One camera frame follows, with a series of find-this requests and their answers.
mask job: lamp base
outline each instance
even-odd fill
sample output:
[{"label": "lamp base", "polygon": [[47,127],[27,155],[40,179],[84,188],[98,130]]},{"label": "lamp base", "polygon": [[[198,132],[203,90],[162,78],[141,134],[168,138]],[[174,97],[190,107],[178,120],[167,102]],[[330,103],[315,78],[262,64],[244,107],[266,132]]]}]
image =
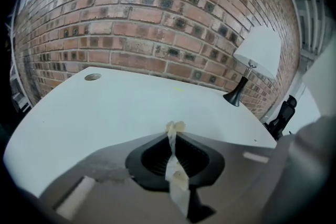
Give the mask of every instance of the lamp base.
[{"label": "lamp base", "polygon": [[223,95],[224,99],[234,106],[239,106],[240,94],[243,91],[243,88],[247,82],[248,82],[248,79],[245,77],[242,77],[237,87],[233,91]]}]

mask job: white table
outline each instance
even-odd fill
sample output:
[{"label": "white table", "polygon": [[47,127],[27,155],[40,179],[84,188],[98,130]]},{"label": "white table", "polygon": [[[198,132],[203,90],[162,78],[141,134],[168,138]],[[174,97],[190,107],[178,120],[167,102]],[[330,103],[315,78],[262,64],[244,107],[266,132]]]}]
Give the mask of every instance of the white table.
[{"label": "white table", "polygon": [[[87,81],[91,73],[98,80]],[[223,92],[138,73],[90,67],[45,96],[22,120],[4,155],[15,183],[36,195],[90,153],[150,134],[169,121],[215,140],[274,148],[243,105]]]}]

